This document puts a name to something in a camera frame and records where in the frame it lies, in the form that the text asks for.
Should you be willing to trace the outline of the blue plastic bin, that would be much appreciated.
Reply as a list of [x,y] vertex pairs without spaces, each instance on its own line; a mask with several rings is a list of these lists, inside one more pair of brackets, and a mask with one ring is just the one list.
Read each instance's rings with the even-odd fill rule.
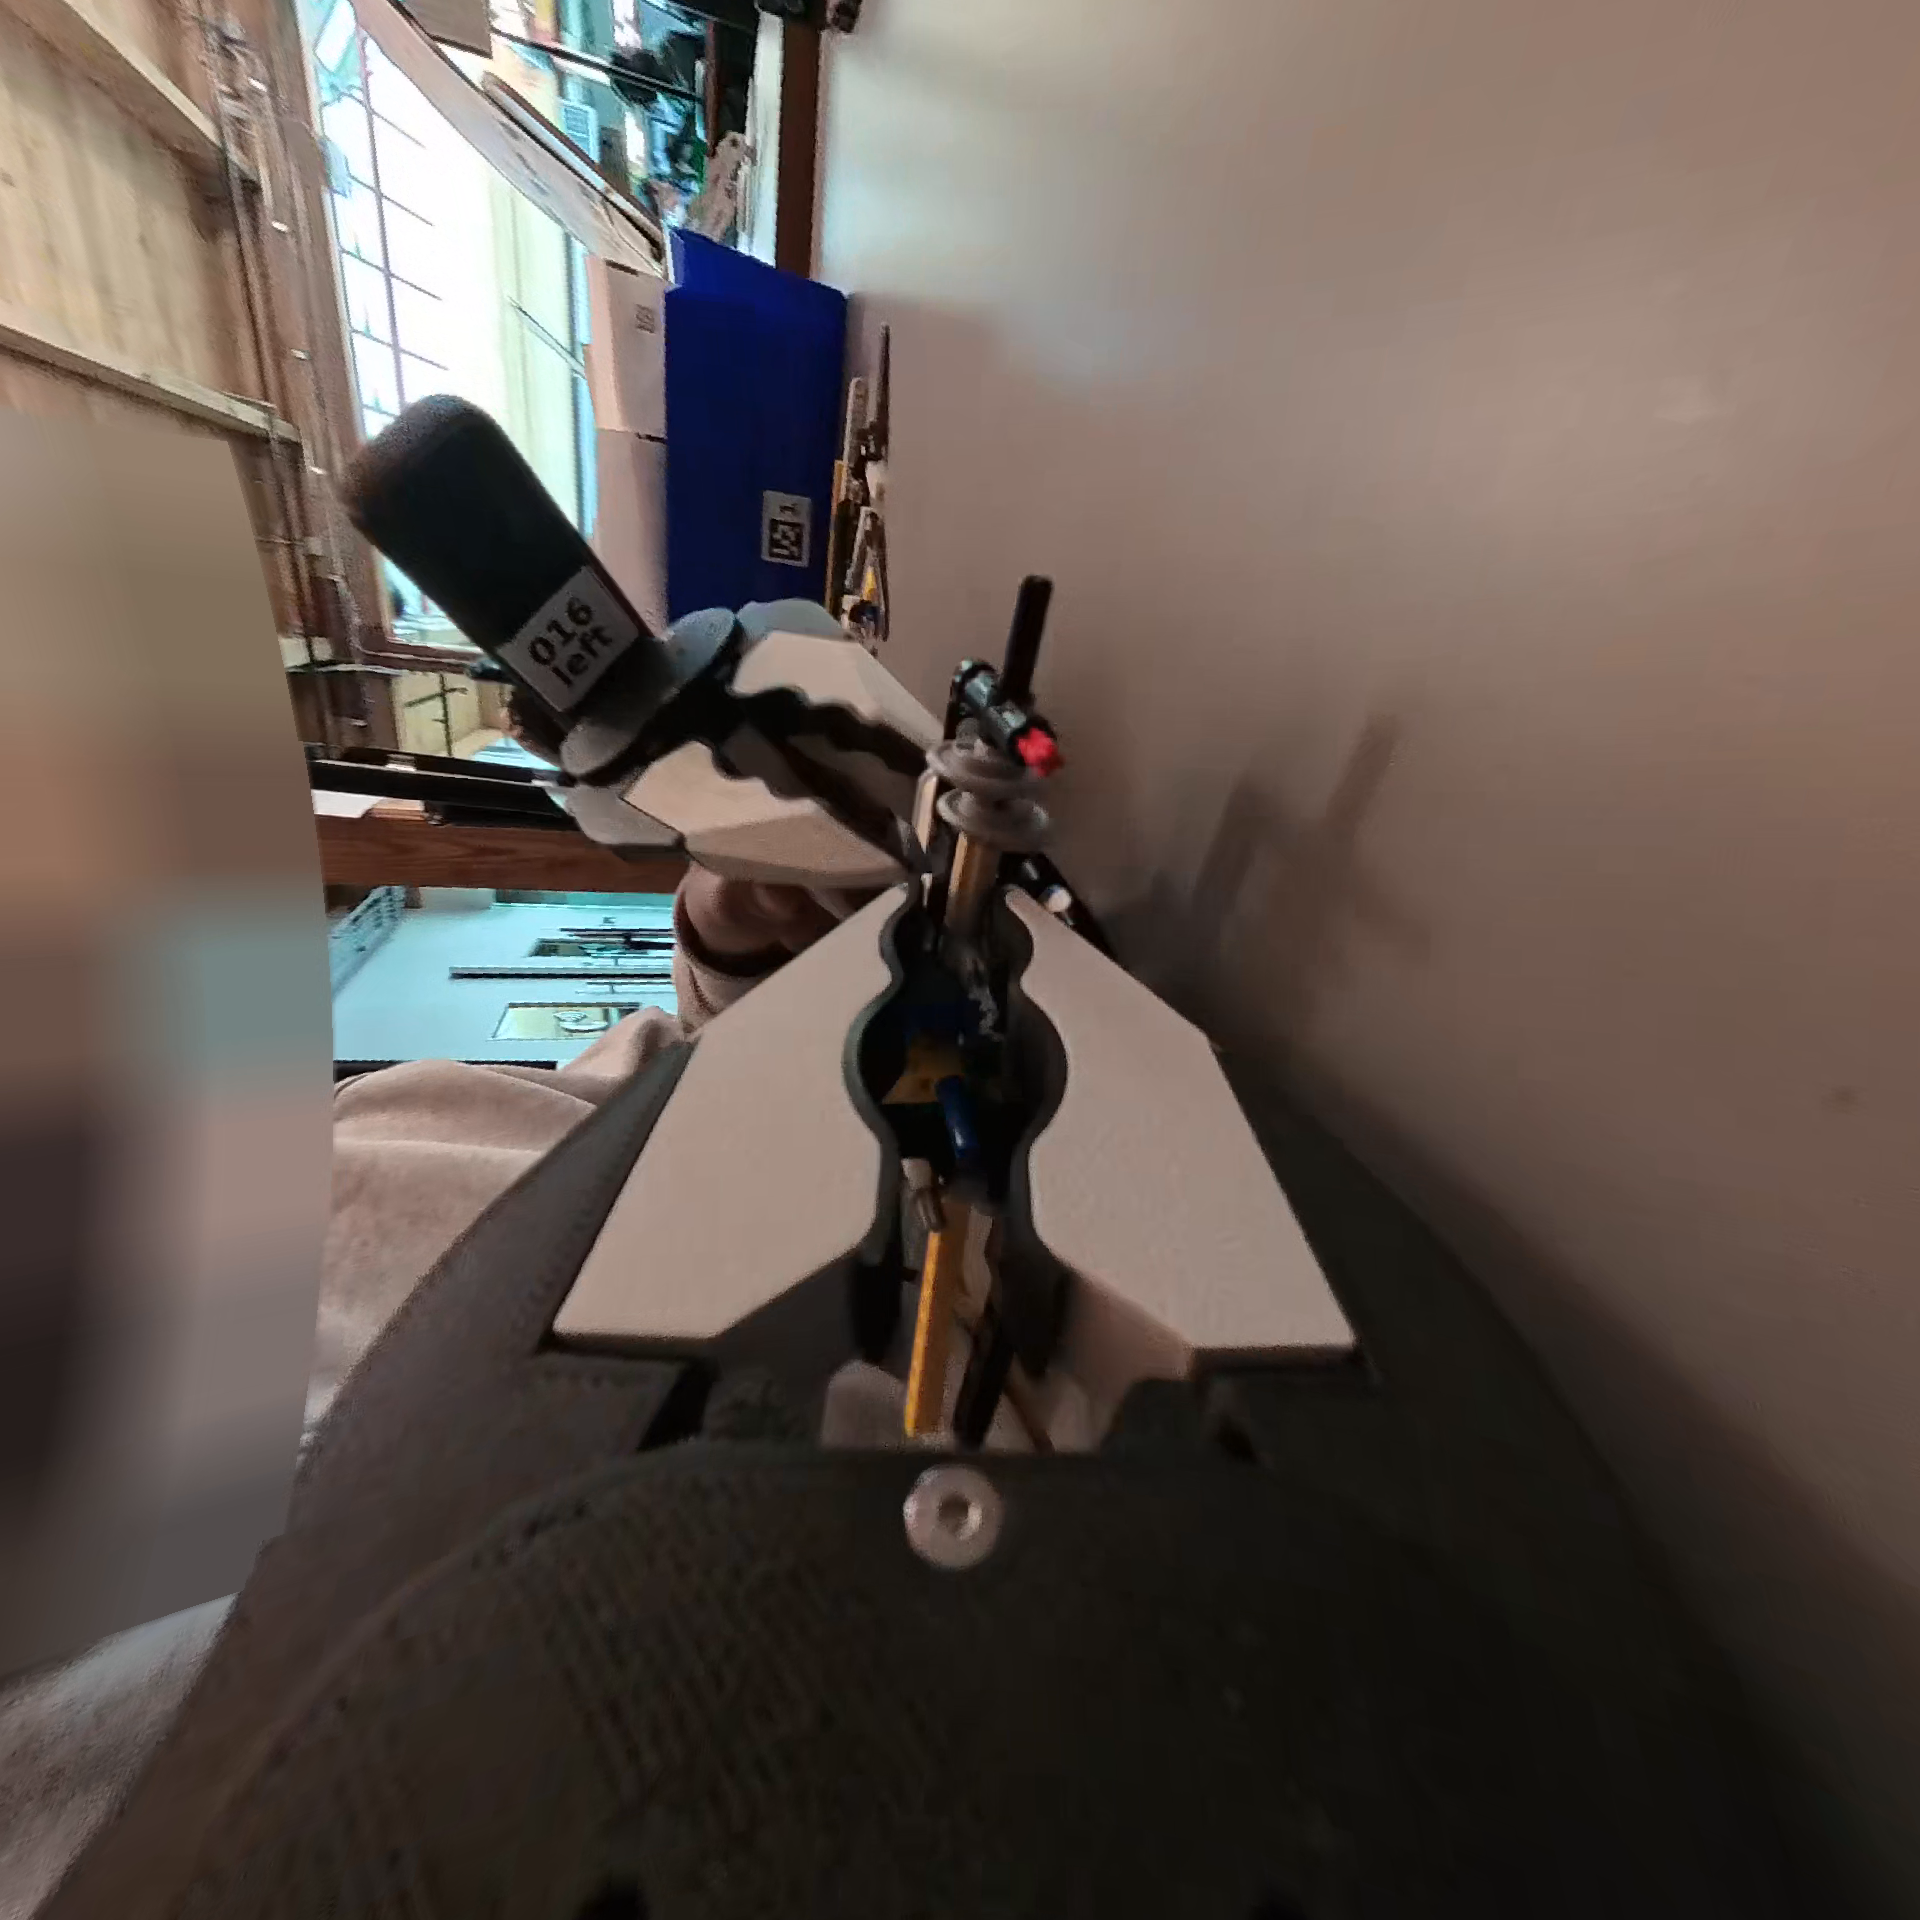
[[672,236],[664,297],[665,609],[824,601],[849,299]]

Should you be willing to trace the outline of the person's left hand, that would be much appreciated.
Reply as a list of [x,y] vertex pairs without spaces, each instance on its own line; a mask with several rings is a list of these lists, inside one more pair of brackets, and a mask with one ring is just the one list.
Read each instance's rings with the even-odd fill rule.
[[697,969],[760,979],[825,940],[872,900],[866,888],[810,888],[693,867],[676,892],[676,940]]

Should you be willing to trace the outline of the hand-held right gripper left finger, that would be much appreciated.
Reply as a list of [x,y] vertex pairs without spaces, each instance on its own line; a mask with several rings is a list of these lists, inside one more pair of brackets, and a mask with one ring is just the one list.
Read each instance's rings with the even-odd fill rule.
[[554,1323],[556,1337],[732,1337],[885,1243],[899,1150],[857,1076],[896,992],[896,884],[712,1019]]

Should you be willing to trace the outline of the wooden table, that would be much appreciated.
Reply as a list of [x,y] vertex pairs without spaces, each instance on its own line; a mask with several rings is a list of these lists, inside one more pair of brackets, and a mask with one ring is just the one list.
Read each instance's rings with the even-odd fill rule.
[[413,800],[313,800],[325,884],[493,894],[671,895],[688,860],[672,847],[621,855],[573,828],[435,823]]

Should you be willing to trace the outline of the lego vehicle model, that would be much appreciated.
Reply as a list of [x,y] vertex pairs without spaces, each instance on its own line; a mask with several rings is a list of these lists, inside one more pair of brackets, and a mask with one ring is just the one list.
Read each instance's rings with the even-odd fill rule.
[[1021,1061],[1018,959],[999,911],[1019,895],[1113,951],[1049,855],[1044,785],[1065,768],[1036,702],[1049,606],[1052,580],[1021,579],[999,660],[970,659],[951,673],[912,828],[927,868],[896,926],[905,972],[863,1048],[922,1232],[903,1430],[962,1452],[983,1449],[995,1416],[1018,1408],[1018,1369],[1048,1372],[1065,1313],[1061,1280],[1002,1275],[996,1232],[1049,1096],[1041,1068]]

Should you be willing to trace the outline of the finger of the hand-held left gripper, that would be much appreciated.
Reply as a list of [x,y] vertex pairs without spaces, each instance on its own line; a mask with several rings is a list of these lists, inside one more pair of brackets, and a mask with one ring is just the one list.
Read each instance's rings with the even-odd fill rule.
[[712,747],[676,747],[616,781],[577,781],[573,823],[621,857],[679,853],[724,880],[885,888],[916,871],[912,855],[837,820],[821,800],[724,772]]
[[810,598],[755,601],[737,613],[732,695],[756,727],[821,737],[899,775],[927,771],[945,727],[900,680]]

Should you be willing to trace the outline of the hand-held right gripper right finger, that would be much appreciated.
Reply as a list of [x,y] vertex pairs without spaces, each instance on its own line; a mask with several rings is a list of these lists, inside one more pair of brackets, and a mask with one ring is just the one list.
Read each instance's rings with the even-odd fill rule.
[[1059,1086],[1025,1147],[1025,1222],[1063,1269],[1037,1401],[1059,1444],[1099,1444],[1127,1395],[1360,1353],[1207,1036],[1067,927],[1005,892],[1025,963],[1016,1011]]

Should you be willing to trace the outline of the yellow lego subassembly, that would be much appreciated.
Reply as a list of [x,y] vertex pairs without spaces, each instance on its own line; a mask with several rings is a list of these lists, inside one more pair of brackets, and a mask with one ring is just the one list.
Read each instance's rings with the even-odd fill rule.
[[856,455],[840,464],[832,489],[825,608],[843,635],[879,651],[891,629],[885,541],[885,460]]

